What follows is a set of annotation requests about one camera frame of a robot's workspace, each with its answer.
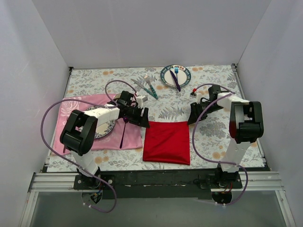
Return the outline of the red cloth napkin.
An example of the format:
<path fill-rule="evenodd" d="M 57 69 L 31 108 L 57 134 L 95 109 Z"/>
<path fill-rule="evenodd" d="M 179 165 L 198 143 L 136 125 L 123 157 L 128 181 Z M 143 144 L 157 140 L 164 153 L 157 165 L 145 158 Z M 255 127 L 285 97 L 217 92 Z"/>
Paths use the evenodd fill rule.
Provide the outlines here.
<path fill-rule="evenodd" d="M 143 161 L 190 165 L 187 122 L 150 122 L 146 129 Z"/>

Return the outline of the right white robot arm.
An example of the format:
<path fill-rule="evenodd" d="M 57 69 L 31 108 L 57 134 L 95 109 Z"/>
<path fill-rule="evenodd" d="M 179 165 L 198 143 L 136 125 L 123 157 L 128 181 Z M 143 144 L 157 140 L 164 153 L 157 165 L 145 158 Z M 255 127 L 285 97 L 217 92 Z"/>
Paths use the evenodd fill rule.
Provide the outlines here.
<path fill-rule="evenodd" d="M 222 160 L 210 174 L 200 175 L 196 184 L 202 189 L 242 187 L 240 163 L 252 143 L 263 136 L 262 106 L 259 101 L 249 101 L 236 96 L 235 92 L 217 84 L 209 84 L 208 98 L 194 88 L 191 95 L 196 101 L 190 105 L 189 125 L 206 119 L 208 114 L 227 109 L 230 112 L 230 143 Z"/>

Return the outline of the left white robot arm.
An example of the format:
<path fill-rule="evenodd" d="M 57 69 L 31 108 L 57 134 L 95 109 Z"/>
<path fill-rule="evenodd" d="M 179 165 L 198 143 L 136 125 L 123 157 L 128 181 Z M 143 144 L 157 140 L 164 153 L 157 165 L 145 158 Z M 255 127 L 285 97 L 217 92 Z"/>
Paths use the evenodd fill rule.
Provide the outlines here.
<path fill-rule="evenodd" d="M 76 166 L 84 183 L 90 189 L 100 186 L 98 175 L 100 168 L 93 160 L 91 148 L 97 127 L 123 119 L 126 123 L 149 128 L 148 110 L 143 107 L 147 96 L 136 96 L 122 91 L 116 99 L 110 99 L 105 105 L 89 111 L 73 110 L 60 135 L 60 142 L 68 149 L 76 160 Z"/>

